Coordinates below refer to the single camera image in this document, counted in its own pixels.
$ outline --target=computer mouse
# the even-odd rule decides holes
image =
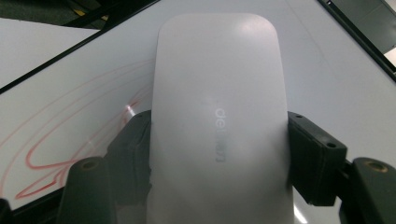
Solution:
[[[292,223],[288,113],[274,26],[186,14],[158,38],[149,224]]]

